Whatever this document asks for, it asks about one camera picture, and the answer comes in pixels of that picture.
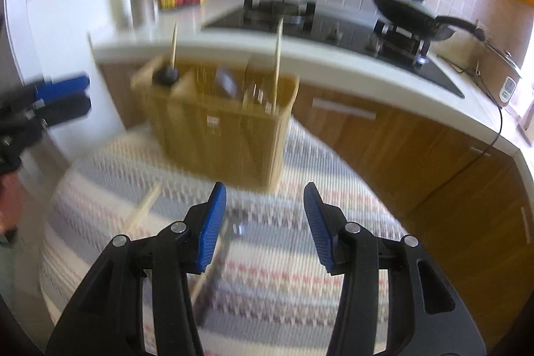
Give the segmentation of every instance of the striped tablecloth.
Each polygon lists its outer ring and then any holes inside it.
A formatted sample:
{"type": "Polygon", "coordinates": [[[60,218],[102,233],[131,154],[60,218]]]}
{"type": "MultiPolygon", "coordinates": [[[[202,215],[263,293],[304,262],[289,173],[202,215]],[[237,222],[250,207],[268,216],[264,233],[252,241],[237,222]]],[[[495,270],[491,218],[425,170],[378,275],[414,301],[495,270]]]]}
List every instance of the striped tablecloth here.
{"type": "MultiPolygon", "coordinates": [[[[320,265],[302,193],[313,181],[325,202],[373,234],[405,231],[362,179],[332,150],[291,120],[285,168],[273,194],[228,188],[223,248],[195,304],[206,355],[323,355],[342,278],[320,265]]],[[[54,322],[100,252],[157,183],[161,195],[130,232],[155,235],[205,201],[213,181],[192,176],[163,155],[149,129],[117,136],[77,160],[58,185],[45,228],[41,289],[54,322]]],[[[197,279],[191,276],[190,284],[197,279]]],[[[381,275],[377,348],[385,342],[386,279],[381,275]]],[[[156,353],[150,281],[144,286],[146,350],[156,353]]]]}

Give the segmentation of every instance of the floor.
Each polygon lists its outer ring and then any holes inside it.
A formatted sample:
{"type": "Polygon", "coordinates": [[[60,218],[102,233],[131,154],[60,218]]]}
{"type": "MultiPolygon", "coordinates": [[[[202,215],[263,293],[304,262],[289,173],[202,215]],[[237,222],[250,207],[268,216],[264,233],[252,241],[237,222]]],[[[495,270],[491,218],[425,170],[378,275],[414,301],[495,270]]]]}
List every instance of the floor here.
{"type": "Polygon", "coordinates": [[[24,332],[44,351],[53,323],[39,287],[41,243],[50,198],[63,171],[49,156],[39,155],[42,147],[32,151],[38,157],[26,156],[19,172],[26,189],[18,238],[13,247],[0,247],[0,294],[24,332]]]}

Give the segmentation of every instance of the black glass cooktop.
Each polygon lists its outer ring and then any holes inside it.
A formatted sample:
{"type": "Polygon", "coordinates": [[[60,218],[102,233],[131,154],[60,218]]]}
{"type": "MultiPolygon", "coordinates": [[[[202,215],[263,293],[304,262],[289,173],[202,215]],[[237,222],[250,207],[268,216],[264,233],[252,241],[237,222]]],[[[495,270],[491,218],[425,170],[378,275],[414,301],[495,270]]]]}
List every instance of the black glass cooktop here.
{"type": "MultiPolygon", "coordinates": [[[[240,29],[260,32],[275,33],[277,22],[252,20],[245,16],[244,8],[239,8],[211,23],[204,25],[204,29],[240,29]]],[[[327,16],[323,13],[316,12],[312,19],[300,24],[284,24],[284,35],[301,38],[304,40],[316,41],[328,44],[341,49],[346,49],[380,59],[388,64],[409,71],[421,78],[429,80],[442,88],[450,91],[458,97],[464,98],[464,95],[456,85],[440,70],[440,68],[428,60],[426,64],[413,66],[411,61],[401,55],[388,53],[387,56],[381,53],[374,53],[367,48],[369,36],[373,29],[356,22],[340,20],[335,17],[327,16]]]]}

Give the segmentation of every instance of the black ladle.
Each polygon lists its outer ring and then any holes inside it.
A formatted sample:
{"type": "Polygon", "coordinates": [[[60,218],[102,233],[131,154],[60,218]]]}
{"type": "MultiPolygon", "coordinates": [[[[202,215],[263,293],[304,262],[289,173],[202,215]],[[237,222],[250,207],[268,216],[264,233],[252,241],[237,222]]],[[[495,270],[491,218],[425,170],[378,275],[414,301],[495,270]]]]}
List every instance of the black ladle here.
{"type": "Polygon", "coordinates": [[[173,54],[170,58],[170,63],[164,65],[152,75],[152,83],[154,85],[165,86],[170,88],[180,78],[180,72],[176,69],[176,37],[178,34],[178,22],[174,26],[173,32],[173,54]]]}

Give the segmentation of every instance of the power cord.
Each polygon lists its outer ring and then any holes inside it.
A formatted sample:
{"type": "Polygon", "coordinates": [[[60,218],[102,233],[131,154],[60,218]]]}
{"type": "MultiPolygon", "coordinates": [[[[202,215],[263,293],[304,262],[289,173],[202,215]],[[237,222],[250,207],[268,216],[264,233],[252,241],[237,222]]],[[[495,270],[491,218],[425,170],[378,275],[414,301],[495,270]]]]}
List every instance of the power cord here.
{"type": "Polygon", "coordinates": [[[479,156],[476,156],[472,161],[470,161],[467,165],[465,165],[462,169],[458,170],[454,175],[452,175],[448,180],[444,181],[443,183],[441,183],[438,187],[436,187],[433,191],[431,191],[427,196],[425,196],[421,201],[419,201],[419,203],[412,208],[412,210],[410,210],[409,214],[411,214],[415,209],[421,207],[423,204],[426,203],[426,201],[428,201],[430,198],[432,198],[438,191],[440,191],[441,189],[443,189],[447,184],[449,184],[452,180],[454,180],[457,176],[459,176],[461,173],[463,173],[466,169],[470,168],[471,166],[473,166],[477,161],[479,161],[479,159],[483,156],[485,156],[486,154],[488,154],[488,151],[491,150],[493,148],[493,146],[495,145],[495,143],[499,140],[500,138],[500,135],[501,133],[503,132],[503,108],[501,108],[501,106],[497,103],[497,100],[495,100],[495,98],[491,95],[490,93],[490,90],[488,89],[488,87],[486,86],[486,84],[484,83],[484,80],[482,79],[482,77],[480,76],[480,72],[479,72],[479,66],[477,64],[477,67],[476,69],[464,69],[462,67],[460,67],[459,65],[456,65],[455,63],[453,62],[450,62],[448,59],[445,59],[443,58],[445,61],[449,62],[450,64],[453,64],[456,68],[458,68],[460,70],[460,73],[459,74],[462,74],[462,73],[466,73],[466,74],[469,74],[471,75],[472,77],[474,75],[477,75],[478,76],[478,80],[480,81],[480,83],[483,85],[484,89],[485,89],[485,94],[489,97],[489,99],[493,102],[493,104],[497,107],[497,109],[499,109],[499,116],[500,116],[500,127],[499,127],[499,132],[497,133],[497,136],[495,137],[495,139],[493,140],[493,142],[491,144],[489,144],[485,149],[484,151],[482,151],[482,153],[479,154],[479,156]]]}

